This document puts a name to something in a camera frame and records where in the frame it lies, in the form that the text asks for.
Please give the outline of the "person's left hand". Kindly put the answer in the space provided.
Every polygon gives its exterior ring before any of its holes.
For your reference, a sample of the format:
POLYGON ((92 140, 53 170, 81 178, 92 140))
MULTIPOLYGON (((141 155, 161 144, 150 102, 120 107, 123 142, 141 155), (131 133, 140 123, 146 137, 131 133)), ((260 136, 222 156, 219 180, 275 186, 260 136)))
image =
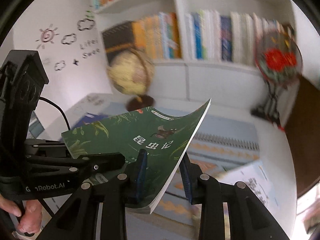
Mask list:
POLYGON ((26 201, 24 214, 20 208, 11 200, 1 196, 1 209, 20 217, 17 230, 21 233, 38 233, 42 224, 42 205, 38 200, 26 201))

